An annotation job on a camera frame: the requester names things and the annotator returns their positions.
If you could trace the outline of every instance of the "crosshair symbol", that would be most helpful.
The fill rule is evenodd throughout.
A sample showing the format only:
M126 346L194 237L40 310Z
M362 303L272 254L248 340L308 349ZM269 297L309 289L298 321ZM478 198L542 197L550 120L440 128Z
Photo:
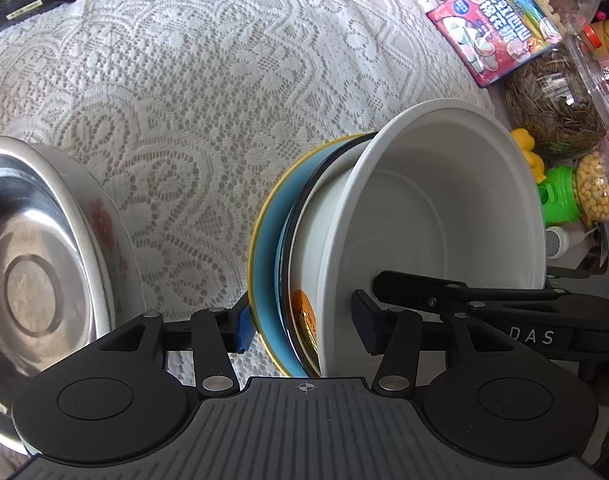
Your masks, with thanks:
M298 386L298 390L301 390L304 393L308 393L311 390L313 390L314 388L316 388L316 386L314 386L311 383L302 383L302 384L299 384L299 386Z

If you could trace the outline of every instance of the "yellow toy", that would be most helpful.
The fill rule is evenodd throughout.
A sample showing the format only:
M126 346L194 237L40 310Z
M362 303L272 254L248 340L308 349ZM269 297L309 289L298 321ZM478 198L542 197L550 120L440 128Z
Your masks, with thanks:
M524 158L526 159L529 168L531 168L531 173L533 173L535 183L540 184L546 177L544 176L544 161L539 155L536 155L533 152L533 149L535 148L535 139L524 128L514 129L511 132L511 136L522 150Z

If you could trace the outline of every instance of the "yellow rim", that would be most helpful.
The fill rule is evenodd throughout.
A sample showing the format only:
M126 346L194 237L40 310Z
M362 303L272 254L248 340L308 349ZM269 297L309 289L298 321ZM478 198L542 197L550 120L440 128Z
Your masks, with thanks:
M260 321L258 319L258 312L256 311L256 302L253 297L253 256L256 250L256 241L258 240L258 234L260 232L260 226L262 225L262 221L264 220L265 214L267 213L267 209L273 200L273 197L276 195L280 187L286 182L286 180L291 176L291 174L300 167L306 160L311 158L316 153L328 148L333 144L337 144L342 142L343 140L353 139L354 137L360 137L364 134L353 134L344 137L340 137L338 139L329 140L329 142L325 142L323 145L318 146L314 150L310 151L306 155L304 155L300 160L298 160L293 166L291 166L283 176L280 177L277 184L273 187L271 192L268 194L267 199L262 205L262 209L260 209L260 213L258 214L258 218L256 219L256 223L253 226L253 234L251 235L251 243L249 244L249 259L247 262L247 291L249 293L249 306L251 307L251 316L253 317L253 322L255 323L256 329L258 330L258 335L260 336L260 340L262 341L262 345L267 349L267 352L274 364L278 367L278 369L283 373L283 375L287 377L291 377L291 374L287 373L284 369L283 364L280 362L280 359L274 354L273 349L268 344L267 339L265 338L264 332L262 332L262 327L260 326Z

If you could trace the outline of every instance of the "orange sticker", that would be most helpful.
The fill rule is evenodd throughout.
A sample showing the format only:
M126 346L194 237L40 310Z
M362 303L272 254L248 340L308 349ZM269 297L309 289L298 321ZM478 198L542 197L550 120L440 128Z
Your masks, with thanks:
M315 314L313 314L313 307L309 298L303 290L296 290L292 300L292 306L294 313L296 313L296 319L303 321L306 331L309 336L313 339L312 343L315 345L317 339L315 335Z

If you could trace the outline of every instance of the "stack of bowls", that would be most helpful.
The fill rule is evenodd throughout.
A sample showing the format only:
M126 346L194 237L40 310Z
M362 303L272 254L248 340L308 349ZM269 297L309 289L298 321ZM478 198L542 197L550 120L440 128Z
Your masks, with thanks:
M521 150L486 111L425 102L378 134L317 148L280 179L256 221L248 288L258 333L284 374L373 377L381 357L364 350L350 297L371 292L383 270L543 286L537 189ZM436 375L443 363L430 366Z
M133 248L102 186L66 153L0 137L0 443L31 376L142 314Z

